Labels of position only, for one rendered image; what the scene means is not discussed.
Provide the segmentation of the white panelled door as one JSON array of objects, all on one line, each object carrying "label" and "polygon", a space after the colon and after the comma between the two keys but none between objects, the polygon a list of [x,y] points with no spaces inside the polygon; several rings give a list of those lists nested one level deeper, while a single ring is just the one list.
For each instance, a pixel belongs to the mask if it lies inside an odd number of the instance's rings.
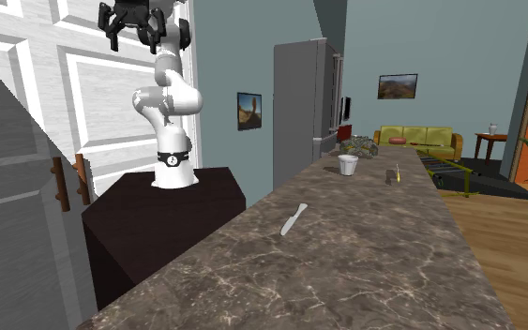
[{"label": "white panelled door", "polygon": [[64,156],[96,169],[98,194],[121,172],[145,169],[157,148],[134,112],[135,88],[154,81],[155,57],[131,28],[119,49],[97,27],[113,0],[0,0],[0,81]]}]

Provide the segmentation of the white knife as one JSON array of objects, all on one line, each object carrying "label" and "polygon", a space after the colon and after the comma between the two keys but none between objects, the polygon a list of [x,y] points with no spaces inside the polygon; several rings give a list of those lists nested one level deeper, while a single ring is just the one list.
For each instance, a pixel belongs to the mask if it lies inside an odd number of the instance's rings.
[{"label": "white knife", "polygon": [[293,227],[296,220],[299,218],[301,213],[308,207],[306,203],[300,203],[295,213],[289,217],[284,225],[281,227],[279,234],[284,236]]}]

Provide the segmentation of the green sofa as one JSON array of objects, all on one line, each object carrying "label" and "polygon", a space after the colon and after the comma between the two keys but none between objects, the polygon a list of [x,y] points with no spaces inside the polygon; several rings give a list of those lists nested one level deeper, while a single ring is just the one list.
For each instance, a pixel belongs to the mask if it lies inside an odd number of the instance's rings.
[{"label": "green sofa", "polygon": [[373,134],[378,145],[391,145],[391,138],[404,138],[404,147],[412,147],[438,158],[460,160],[462,136],[451,127],[381,126]]}]

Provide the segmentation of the dark robot stand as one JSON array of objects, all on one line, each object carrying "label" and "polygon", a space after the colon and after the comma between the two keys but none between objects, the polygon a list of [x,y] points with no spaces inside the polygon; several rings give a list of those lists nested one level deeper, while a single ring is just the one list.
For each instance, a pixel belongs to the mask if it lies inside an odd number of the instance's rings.
[{"label": "dark robot stand", "polygon": [[162,189],[154,174],[128,172],[82,213],[99,309],[246,210],[229,168],[195,175],[195,185]]}]

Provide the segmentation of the wooden side table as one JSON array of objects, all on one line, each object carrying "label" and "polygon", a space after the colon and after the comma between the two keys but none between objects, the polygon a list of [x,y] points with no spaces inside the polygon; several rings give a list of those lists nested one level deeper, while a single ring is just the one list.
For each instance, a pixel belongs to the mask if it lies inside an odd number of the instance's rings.
[{"label": "wooden side table", "polygon": [[476,133],[476,143],[475,143],[475,158],[478,158],[481,143],[486,141],[488,143],[485,155],[485,164],[490,164],[490,158],[495,143],[504,143],[507,140],[506,134],[497,133],[498,126],[496,124],[490,123],[487,133]]}]

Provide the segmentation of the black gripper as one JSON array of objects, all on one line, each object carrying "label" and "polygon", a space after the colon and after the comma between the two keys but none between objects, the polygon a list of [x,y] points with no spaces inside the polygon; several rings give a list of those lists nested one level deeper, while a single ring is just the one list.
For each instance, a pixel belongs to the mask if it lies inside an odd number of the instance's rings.
[{"label": "black gripper", "polygon": [[98,28],[118,51],[118,34],[126,26],[138,26],[137,36],[142,44],[157,53],[157,45],[166,36],[165,18],[160,8],[149,10],[149,0],[115,0],[113,7],[101,2],[98,8]]}]

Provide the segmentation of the wide landscape wall picture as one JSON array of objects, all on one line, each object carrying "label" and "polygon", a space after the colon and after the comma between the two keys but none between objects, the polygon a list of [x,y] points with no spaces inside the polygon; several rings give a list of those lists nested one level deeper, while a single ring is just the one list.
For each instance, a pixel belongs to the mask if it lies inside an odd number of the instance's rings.
[{"label": "wide landscape wall picture", "polygon": [[415,98],[417,74],[381,75],[378,99]]}]

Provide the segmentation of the white cup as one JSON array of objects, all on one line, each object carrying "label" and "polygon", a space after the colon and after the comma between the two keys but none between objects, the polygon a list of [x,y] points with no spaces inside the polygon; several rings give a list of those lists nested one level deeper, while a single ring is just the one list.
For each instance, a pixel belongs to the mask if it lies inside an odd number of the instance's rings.
[{"label": "white cup", "polygon": [[355,173],[358,156],[339,155],[339,173],[344,176],[352,176]]}]

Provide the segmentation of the small wall picture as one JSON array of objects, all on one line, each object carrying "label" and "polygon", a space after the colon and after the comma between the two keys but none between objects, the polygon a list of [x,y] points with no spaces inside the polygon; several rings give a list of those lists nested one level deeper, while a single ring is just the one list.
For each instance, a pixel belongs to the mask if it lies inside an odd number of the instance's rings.
[{"label": "small wall picture", "polygon": [[262,96],[237,93],[237,129],[250,130],[262,126]]}]

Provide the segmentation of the olive green metal frame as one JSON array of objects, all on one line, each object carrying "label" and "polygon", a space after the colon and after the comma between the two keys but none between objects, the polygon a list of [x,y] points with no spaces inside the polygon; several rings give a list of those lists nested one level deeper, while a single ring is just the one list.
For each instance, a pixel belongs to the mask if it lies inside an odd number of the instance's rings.
[{"label": "olive green metal frame", "polygon": [[464,167],[457,162],[431,155],[429,151],[416,150],[416,153],[436,187],[444,187],[444,178],[442,177],[443,173],[462,173],[463,190],[457,191],[455,196],[469,198],[472,195],[477,195],[477,192],[470,190],[470,179],[472,176],[480,176],[480,172],[475,172],[474,170]]}]

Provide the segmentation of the grey refrigerator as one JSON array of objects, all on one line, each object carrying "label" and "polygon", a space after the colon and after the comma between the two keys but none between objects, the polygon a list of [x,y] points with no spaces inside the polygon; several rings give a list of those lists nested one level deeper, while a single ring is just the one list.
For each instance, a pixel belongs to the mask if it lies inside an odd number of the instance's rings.
[{"label": "grey refrigerator", "polygon": [[273,188],[335,147],[342,69],[325,37],[274,47]]}]

